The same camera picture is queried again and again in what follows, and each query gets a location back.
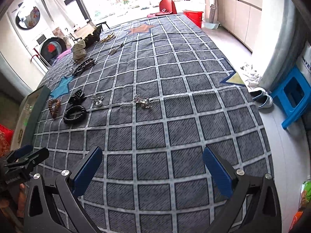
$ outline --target red cushion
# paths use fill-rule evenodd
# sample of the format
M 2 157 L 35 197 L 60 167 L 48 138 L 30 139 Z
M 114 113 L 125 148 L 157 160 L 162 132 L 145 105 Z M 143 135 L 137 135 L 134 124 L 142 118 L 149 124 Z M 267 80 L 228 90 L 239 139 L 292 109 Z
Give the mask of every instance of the red cushion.
M 0 124 L 0 157 L 10 152 L 11 140 L 13 136 L 12 130 Z

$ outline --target bed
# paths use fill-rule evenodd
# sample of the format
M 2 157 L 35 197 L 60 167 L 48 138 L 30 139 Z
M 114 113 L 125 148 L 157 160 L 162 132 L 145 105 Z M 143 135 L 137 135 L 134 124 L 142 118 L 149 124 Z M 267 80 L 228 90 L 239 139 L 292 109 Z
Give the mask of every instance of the bed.
M 185 15 L 142 18 L 106 29 L 87 57 L 97 64 L 69 83 L 55 119 L 42 111 L 35 149 L 50 157 L 36 172 L 45 177 L 72 169 L 94 146 L 102 165 L 79 200 L 103 232 L 202 232 L 220 213 L 221 196 L 202 161 L 206 145 L 235 169 L 273 175 L 269 143 L 245 86 L 226 83 L 235 71 L 211 39 Z M 110 50 L 124 43 L 114 55 Z M 41 85 L 53 90 L 74 68 L 72 54 L 49 69 Z M 66 125 L 69 97 L 83 89 L 87 118 Z M 104 97 L 97 107 L 90 99 Z M 152 107 L 133 102 L 136 94 Z M 69 229 L 70 219 L 55 197 Z M 233 229 L 245 215 L 245 200 Z

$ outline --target white cabinet door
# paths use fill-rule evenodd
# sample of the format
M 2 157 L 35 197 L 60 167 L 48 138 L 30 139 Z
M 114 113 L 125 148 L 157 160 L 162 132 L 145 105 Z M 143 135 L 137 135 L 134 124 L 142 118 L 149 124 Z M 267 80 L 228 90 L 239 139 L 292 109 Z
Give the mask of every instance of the white cabinet door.
M 225 0 L 225 28 L 233 32 L 235 22 L 236 0 Z
M 259 31 L 261 18 L 261 10 L 256 9 L 251 6 L 249 11 L 249 21 L 248 21 L 248 29 L 246 33 L 245 44 L 253 50 L 255 47 L 255 42 L 257 39 L 257 34 Z
M 245 42 L 248 19 L 249 19 L 250 5 L 240 1 L 236 1 L 234 35 L 236 35 L 242 42 Z
M 225 26 L 225 0 L 217 0 L 218 21 Z

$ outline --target bracelet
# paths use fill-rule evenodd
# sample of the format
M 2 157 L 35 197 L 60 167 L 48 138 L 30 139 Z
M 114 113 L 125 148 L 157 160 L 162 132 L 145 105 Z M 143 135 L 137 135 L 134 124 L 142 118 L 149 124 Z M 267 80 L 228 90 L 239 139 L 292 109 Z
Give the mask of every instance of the bracelet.
M 75 118 L 70 118 L 70 115 L 75 112 L 82 112 Z M 80 123 L 84 118 L 86 117 L 86 109 L 82 105 L 76 105 L 70 107 L 68 110 L 66 110 L 64 114 L 64 123 L 66 124 L 77 124 Z
M 60 108 L 60 100 L 59 99 L 49 100 L 48 107 L 49 107 L 49 111 L 51 113 L 52 118 L 55 119 L 57 117 L 57 112 Z
M 82 64 L 78 65 L 74 71 L 73 76 L 79 76 L 87 69 L 91 68 L 92 66 L 96 65 L 96 62 L 94 59 L 90 58 L 84 61 Z

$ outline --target orange star pattern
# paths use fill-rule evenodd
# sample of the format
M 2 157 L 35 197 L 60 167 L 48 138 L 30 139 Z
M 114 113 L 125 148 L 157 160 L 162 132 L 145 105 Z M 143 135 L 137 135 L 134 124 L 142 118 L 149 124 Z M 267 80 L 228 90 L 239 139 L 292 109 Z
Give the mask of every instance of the orange star pattern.
M 147 32 L 151 33 L 151 28 L 153 28 L 153 27 L 156 27 L 156 25 L 144 23 L 138 27 L 133 27 L 133 28 L 131 28 L 129 30 L 125 30 L 125 31 L 128 32 L 127 36 L 135 34 L 135 33 L 147 33 Z

